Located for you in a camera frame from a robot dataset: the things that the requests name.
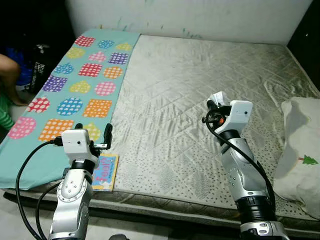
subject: wall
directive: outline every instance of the wall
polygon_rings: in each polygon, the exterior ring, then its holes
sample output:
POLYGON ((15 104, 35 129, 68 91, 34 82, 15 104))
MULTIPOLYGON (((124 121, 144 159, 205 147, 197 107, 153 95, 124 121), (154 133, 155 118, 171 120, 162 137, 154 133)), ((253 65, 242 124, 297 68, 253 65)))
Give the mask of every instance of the wall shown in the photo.
POLYGON ((67 0, 89 28, 206 40, 287 44, 312 0, 67 0))

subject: gray quilted mattress cover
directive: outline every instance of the gray quilted mattress cover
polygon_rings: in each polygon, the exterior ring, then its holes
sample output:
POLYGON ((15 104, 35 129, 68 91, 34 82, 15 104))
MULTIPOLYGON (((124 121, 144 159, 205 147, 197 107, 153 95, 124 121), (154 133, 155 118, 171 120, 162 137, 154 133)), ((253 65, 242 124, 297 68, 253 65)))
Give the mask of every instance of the gray quilted mattress cover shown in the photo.
MULTIPOLYGON (((286 47, 142 35, 112 117, 114 192, 95 192, 91 205, 239 227, 219 144, 201 122, 218 91, 253 102, 242 136, 272 181, 284 149, 281 103, 320 98, 286 47)), ((48 186, 23 194, 38 198, 48 186)), ((292 235, 320 234, 320 222, 297 203, 276 196, 276 214, 292 235)))

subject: book cover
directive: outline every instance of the book cover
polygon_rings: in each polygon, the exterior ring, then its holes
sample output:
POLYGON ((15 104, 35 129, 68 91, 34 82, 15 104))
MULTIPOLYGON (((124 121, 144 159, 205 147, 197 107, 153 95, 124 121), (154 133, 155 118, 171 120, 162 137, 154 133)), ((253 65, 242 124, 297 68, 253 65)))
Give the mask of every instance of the book cover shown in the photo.
POLYGON ((94 191, 112 191, 115 185, 119 156, 102 153, 99 160, 98 168, 93 171, 92 189, 94 191))

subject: floor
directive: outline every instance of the floor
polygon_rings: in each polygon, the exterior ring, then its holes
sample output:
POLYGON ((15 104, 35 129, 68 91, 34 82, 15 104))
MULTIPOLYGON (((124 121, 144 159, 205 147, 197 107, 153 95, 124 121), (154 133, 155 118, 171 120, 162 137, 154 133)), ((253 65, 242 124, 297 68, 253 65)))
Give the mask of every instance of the floor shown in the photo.
MULTIPOLYGON (((8 240, 33 240, 23 224, 16 203, 3 197, 4 191, 0 190, 0 233, 1 239, 8 240)), ((29 222, 36 229, 35 209, 25 207, 29 222)), ((49 233, 53 212, 40 211, 40 222, 45 234, 49 233)), ((177 231, 166 226, 157 226, 146 223, 137 223, 123 220, 91 217, 87 229, 87 240, 108 240, 115 234, 124 234, 130 240, 233 240, 234 238, 213 236, 211 234, 197 233, 196 229, 177 231)))

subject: white pillow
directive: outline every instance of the white pillow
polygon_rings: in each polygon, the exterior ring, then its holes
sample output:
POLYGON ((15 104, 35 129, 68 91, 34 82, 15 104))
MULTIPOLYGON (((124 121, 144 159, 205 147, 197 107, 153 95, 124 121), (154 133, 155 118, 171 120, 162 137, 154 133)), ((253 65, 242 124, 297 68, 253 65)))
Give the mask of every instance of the white pillow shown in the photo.
POLYGON ((273 179, 274 191, 320 220, 320 99, 293 97, 281 104, 284 152, 273 179))

